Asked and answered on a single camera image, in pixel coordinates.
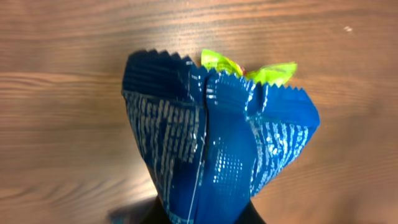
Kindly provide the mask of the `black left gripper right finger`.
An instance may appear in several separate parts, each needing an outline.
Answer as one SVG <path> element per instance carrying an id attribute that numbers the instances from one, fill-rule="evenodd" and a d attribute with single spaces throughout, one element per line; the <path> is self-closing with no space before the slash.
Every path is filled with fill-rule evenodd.
<path id="1" fill-rule="evenodd" d="M 234 224 L 266 224 L 251 201 L 244 207 Z"/>

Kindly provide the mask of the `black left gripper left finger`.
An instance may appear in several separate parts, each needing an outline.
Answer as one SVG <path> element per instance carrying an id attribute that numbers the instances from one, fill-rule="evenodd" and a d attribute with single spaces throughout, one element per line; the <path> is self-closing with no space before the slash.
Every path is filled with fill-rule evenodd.
<path id="1" fill-rule="evenodd" d="M 169 217 L 159 197 L 153 198 L 146 203 L 144 218 L 140 224 L 170 224 Z"/>

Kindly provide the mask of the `blue snack wrapper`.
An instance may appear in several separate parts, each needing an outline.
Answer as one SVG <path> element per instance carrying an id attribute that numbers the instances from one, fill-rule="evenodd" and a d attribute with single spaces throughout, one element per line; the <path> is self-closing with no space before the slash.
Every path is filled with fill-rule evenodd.
<path id="1" fill-rule="evenodd" d="M 254 83 L 155 50 L 128 57 L 122 94 L 170 223 L 234 223 L 320 124 L 303 89 Z"/>

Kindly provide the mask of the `green snack bag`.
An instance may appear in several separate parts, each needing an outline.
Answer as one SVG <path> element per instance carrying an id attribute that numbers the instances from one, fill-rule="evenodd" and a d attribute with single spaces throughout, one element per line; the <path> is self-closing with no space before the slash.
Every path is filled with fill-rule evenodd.
<path id="1" fill-rule="evenodd" d="M 207 70 L 215 69 L 217 72 L 225 72 L 229 75 L 244 77 L 253 80 L 254 83 L 282 86 L 285 85 L 295 74 L 298 65 L 295 62 L 266 65 L 259 70 L 245 71 L 245 69 L 229 58 L 204 49 L 201 52 L 201 66 Z"/>

